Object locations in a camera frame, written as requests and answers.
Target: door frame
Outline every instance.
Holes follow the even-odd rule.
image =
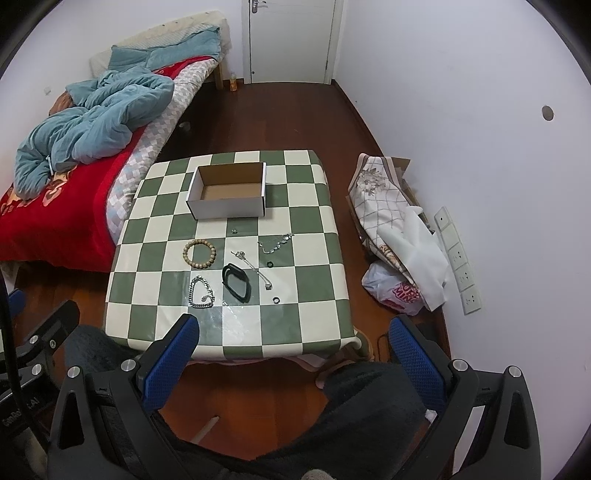
[[[329,85],[335,72],[335,60],[339,43],[340,24],[343,18],[345,0],[335,0],[332,27],[330,30],[329,52],[327,68],[324,73],[324,83]],[[242,1],[242,51],[244,65],[244,83],[252,83],[251,68],[251,0]]]

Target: silver necklace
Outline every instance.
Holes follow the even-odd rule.
[[[265,282],[265,290],[273,290],[273,284],[271,283],[271,280],[269,280],[266,276],[264,276],[257,267],[255,267],[253,264],[251,264],[246,259],[246,254],[244,252],[232,252],[232,251],[230,251],[230,253],[232,255],[234,255],[235,257],[239,258],[240,260],[242,260],[246,265],[248,265],[249,267],[251,267],[258,274],[258,276],[263,279],[263,281]]]
[[[265,250],[265,247],[262,246],[262,243],[258,242],[258,244],[259,244],[259,247],[261,247],[261,250],[265,255],[271,255],[271,254],[274,254],[275,252],[277,252],[277,250],[279,250],[282,245],[285,245],[287,242],[289,242],[291,240],[291,237],[293,237],[293,236],[294,236],[293,233],[286,233],[285,235],[283,235],[283,238],[281,238],[281,240],[279,242],[277,242],[276,246],[273,247],[269,251]]]
[[[203,283],[207,290],[207,295],[201,297],[201,303],[195,303],[193,301],[193,293],[195,291],[195,285],[197,284],[197,282]],[[210,309],[211,307],[213,307],[213,303],[215,301],[216,297],[213,294],[213,289],[211,288],[207,280],[205,280],[205,278],[195,277],[191,280],[191,283],[189,285],[189,305],[191,305],[191,307],[193,307],[194,309]]]

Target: small bottle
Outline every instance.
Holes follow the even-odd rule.
[[[236,74],[232,72],[230,74],[230,91],[236,92],[238,90],[238,83],[236,82]]]

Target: blue gripper pad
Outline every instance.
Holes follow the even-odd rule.
[[[164,407],[199,342],[199,323],[189,318],[144,380],[142,406],[151,412]]]
[[[398,317],[390,323],[388,337],[425,407],[441,413],[445,410],[447,395],[443,378],[435,365]]]
[[[8,296],[10,305],[10,318],[14,318],[25,309],[25,293],[22,290],[13,290]]]

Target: red blanket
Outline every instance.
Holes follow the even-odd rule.
[[[158,70],[175,78],[194,57]],[[0,261],[45,260],[56,267],[109,272],[115,245],[106,224],[107,195],[145,127],[119,154],[56,174],[39,197],[25,202],[9,188],[0,199]]]

